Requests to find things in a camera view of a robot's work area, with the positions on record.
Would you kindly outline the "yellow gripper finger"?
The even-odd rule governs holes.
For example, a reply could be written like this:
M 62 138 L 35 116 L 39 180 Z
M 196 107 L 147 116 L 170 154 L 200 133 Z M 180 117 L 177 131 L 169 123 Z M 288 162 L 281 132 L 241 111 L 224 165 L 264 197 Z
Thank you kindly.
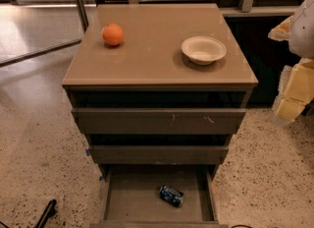
M 272 28 L 268 33 L 268 37 L 277 41 L 289 40 L 291 20 L 292 16 L 286 18 L 279 25 Z
M 281 123 L 292 123 L 314 98 L 314 60 L 301 58 L 293 67 L 284 66 L 274 116 Z

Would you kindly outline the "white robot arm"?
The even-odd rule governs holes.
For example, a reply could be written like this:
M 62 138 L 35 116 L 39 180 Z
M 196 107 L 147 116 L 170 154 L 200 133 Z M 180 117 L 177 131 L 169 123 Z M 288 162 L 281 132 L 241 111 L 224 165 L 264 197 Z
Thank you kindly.
M 286 40 L 289 51 L 300 57 L 293 67 L 284 66 L 272 107 L 273 121 L 285 126 L 314 99 L 314 0 L 304 0 L 293 15 L 270 30 L 268 37 Z

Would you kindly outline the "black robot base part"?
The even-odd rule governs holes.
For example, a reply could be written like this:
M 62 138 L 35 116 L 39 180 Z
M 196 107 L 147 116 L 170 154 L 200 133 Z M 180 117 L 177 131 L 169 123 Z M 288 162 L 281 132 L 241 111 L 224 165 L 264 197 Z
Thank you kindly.
M 57 201 L 55 199 L 52 199 L 51 201 L 48 202 L 48 204 L 46 205 L 43 213 L 41 214 L 34 228 L 45 227 L 47 220 L 56 214 L 56 209 L 55 209 L 56 204 L 57 204 Z

